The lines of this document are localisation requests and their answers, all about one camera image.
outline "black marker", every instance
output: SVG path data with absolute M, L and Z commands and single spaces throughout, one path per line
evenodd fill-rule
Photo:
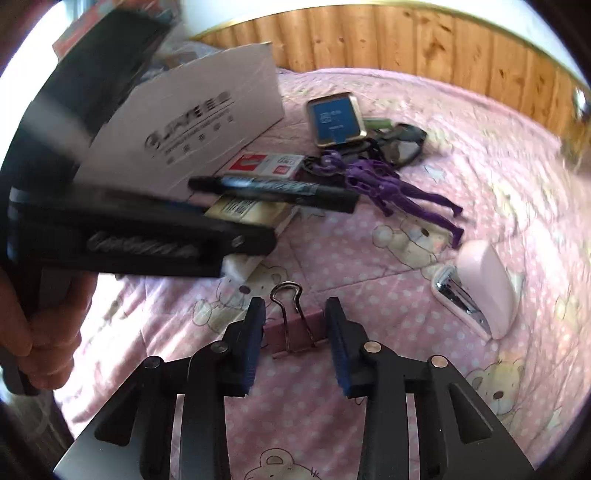
M 294 203 L 343 213 L 353 213 L 359 200 L 359 194 L 350 190 L 293 180 L 232 176 L 193 177 L 189 179 L 189 188 L 195 192 Z

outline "pink bedspread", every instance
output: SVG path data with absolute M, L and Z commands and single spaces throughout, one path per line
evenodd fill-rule
M 400 355 L 447 356 L 539 463 L 591 385 L 589 185 L 561 168 L 558 140 L 547 131 L 449 85 L 342 69 L 281 74 L 280 86 L 285 118 L 249 151 L 314 153 L 303 105 L 342 91 L 357 95 L 365 116 L 428 131 L 426 159 L 402 176 L 462 205 L 464 240 L 492 241 L 522 281 L 513 328 L 486 343 L 431 295 L 434 266 L 456 255 L 445 231 L 403 214 L 385 219 L 369 201 L 354 215 L 304 212 L 241 289 L 250 293 L 228 279 L 102 275 L 74 373 L 56 392 L 74 434 L 147 355 L 192 355 L 241 318 L 252 296 L 269 305 L 270 289 L 291 279 L 303 285 L 304 305 L 338 296 L 350 319 Z M 277 315 L 270 305 L 267 312 Z M 354 480 L 365 407 L 343 397 L 329 348 L 279 360 L 267 349 L 261 355 L 251 394 L 226 402 L 234 480 Z M 418 478 L 413 411 L 411 477 Z

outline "wooden headboard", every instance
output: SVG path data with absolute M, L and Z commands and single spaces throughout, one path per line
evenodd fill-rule
M 277 66 L 296 72 L 368 67 L 451 83 L 492 97 L 558 136 L 580 86 L 525 40 L 436 7 L 337 5 L 229 23 L 195 39 L 222 48 L 272 41 Z

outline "white cardboard box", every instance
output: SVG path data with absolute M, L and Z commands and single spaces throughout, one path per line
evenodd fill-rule
M 137 86 L 99 131 L 74 181 L 187 200 L 283 118 L 271 45 L 232 48 Z

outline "pink binder clip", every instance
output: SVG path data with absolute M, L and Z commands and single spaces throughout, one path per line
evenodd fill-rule
M 293 305 L 295 314 L 289 315 L 285 306 L 277 299 L 277 292 L 289 288 L 294 290 Z M 288 353 L 303 352 L 326 341 L 326 324 L 320 309 L 304 311 L 300 306 L 302 287 L 299 283 L 285 281 L 271 290 L 271 301 L 281 308 L 281 320 L 272 320 L 263 325 L 267 344 L 273 358 Z

